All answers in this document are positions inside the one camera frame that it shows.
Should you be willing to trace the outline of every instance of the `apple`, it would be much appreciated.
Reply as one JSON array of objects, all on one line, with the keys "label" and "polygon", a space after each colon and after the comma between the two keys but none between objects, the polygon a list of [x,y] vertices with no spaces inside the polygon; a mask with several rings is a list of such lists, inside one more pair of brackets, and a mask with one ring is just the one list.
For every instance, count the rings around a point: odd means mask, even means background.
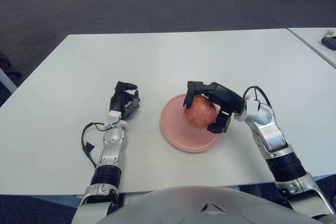
[{"label": "apple", "polygon": [[184,107],[184,117],[190,126],[201,129],[215,122],[217,111],[206,97],[195,95],[191,107]]}]

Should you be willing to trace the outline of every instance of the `small object on floor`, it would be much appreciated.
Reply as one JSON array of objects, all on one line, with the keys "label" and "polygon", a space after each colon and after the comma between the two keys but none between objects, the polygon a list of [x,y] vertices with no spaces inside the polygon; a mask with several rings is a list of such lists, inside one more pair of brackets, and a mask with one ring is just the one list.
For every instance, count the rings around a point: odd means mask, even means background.
[{"label": "small object on floor", "polygon": [[321,40],[321,43],[331,50],[336,50],[336,37],[324,36]]}]

